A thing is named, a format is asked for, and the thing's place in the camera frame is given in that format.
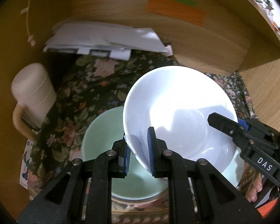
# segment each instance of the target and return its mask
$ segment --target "dark floral fabric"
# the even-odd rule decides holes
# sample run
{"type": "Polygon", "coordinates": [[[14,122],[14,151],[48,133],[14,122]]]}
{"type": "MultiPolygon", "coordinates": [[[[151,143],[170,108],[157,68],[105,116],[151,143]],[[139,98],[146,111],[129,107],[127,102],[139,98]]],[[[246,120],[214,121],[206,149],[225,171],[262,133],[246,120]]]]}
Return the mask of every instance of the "dark floral fabric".
{"type": "MultiPolygon", "coordinates": [[[[36,196],[72,159],[80,157],[84,133],[98,115],[123,105],[130,88],[142,75],[171,65],[179,64],[159,53],[143,51],[133,51],[129,61],[92,55],[79,57],[64,77],[57,101],[33,145],[27,166],[31,196],[36,196]]],[[[206,75],[227,93],[238,117],[257,118],[238,72],[230,77],[206,75]]],[[[167,222],[168,196],[142,204],[114,200],[112,211],[114,223],[167,222]]]]}

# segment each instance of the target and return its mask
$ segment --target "screw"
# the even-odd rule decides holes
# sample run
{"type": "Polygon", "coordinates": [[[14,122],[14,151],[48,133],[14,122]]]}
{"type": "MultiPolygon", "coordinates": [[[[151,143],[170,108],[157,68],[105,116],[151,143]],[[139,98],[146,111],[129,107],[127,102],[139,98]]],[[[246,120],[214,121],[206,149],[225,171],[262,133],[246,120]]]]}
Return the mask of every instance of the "screw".
{"type": "Polygon", "coordinates": [[[72,164],[74,166],[78,166],[80,163],[81,163],[81,159],[79,159],[79,158],[75,158],[74,160],[72,160],[72,164]]]}
{"type": "Polygon", "coordinates": [[[172,155],[172,151],[171,150],[165,150],[163,151],[165,156],[171,156],[172,155]]]}
{"type": "Polygon", "coordinates": [[[199,162],[200,165],[206,165],[206,164],[208,164],[208,161],[207,161],[206,159],[204,159],[204,158],[198,159],[198,162],[199,162]]]}
{"type": "Polygon", "coordinates": [[[109,151],[107,151],[107,155],[108,156],[114,156],[116,154],[116,151],[114,151],[114,150],[109,150],[109,151]]]}

